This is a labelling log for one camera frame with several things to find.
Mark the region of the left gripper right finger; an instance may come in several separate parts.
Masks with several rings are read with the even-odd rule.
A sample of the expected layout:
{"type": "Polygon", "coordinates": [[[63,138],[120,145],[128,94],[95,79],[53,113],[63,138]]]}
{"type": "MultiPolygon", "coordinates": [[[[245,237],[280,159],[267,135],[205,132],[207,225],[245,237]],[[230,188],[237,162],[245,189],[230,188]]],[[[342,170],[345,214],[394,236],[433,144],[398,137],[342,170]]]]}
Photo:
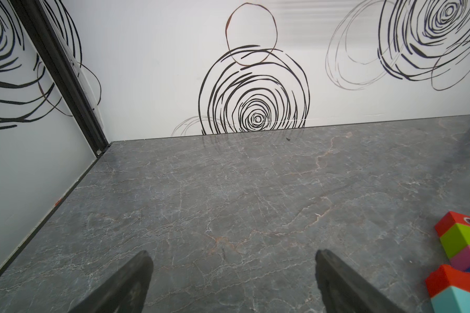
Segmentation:
{"type": "Polygon", "coordinates": [[[331,250],[318,250],[315,261],[315,277],[327,312],[403,312],[331,250]]]}

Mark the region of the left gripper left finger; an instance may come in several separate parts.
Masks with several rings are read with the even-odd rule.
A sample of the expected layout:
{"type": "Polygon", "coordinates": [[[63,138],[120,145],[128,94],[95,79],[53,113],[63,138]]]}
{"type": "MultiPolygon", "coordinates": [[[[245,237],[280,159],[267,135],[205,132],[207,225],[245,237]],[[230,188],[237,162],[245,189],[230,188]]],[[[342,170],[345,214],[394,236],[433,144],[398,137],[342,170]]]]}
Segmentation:
{"type": "Polygon", "coordinates": [[[71,312],[142,312],[154,263],[142,250],[71,312]]]}

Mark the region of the red long lego brick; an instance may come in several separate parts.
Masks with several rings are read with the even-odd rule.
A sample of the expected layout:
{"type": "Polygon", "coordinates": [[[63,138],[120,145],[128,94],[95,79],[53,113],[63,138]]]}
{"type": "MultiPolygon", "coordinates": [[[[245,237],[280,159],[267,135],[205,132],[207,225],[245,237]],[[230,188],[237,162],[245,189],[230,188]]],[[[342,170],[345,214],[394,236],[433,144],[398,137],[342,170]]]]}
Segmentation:
{"type": "Polygon", "coordinates": [[[449,286],[470,293],[470,273],[459,271],[449,265],[440,266],[426,278],[425,283],[430,300],[449,286]]]}

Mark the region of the teal lego brick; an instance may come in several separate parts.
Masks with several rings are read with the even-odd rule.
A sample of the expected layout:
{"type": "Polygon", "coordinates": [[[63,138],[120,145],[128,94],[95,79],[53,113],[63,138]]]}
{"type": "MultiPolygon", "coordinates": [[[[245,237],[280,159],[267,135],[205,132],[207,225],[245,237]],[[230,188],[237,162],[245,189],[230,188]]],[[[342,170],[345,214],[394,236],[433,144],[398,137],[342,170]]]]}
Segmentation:
{"type": "Polygon", "coordinates": [[[470,313],[470,293],[449,286],[431,298],[435,313],[470,313]]]}

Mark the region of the pink square lego brick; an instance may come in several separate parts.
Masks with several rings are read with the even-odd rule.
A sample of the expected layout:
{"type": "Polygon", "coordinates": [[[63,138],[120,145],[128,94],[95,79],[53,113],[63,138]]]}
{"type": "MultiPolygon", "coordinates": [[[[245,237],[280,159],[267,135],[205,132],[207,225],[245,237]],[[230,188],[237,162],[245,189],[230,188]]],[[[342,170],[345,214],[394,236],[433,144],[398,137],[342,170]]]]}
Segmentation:
{"type": "Polygon", "coordinates": [[[450,264],[457,270],[468,270],[470,268],[470,245],[466,246],[457,255],[452,257],[450,264]]]}

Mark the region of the long green lego brick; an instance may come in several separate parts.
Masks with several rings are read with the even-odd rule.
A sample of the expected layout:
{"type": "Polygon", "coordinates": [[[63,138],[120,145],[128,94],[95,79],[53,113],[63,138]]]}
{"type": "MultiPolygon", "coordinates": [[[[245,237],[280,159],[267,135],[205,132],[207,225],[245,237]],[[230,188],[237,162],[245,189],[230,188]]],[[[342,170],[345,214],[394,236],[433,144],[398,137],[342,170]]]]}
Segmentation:
{"type": "Polygon", "coordinates": [[[464,248],[470,246],[470,226],[455,224],[439,240],[446,256],[451,259],[464,248]]]}

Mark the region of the small red lego brick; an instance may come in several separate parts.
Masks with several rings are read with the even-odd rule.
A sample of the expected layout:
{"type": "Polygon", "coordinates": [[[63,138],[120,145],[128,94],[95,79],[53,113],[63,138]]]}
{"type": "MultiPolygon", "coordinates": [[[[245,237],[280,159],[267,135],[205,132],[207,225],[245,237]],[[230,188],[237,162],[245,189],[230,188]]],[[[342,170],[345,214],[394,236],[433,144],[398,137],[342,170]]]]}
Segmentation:
{"type": "Polygon", "coordinates": [[[440,221],[434,226],[434,228],[438,236],[442,237],[455,224],[461,224],[470,227],[470,216],[449,211],[442,219],[440,219],[440,221]]]}

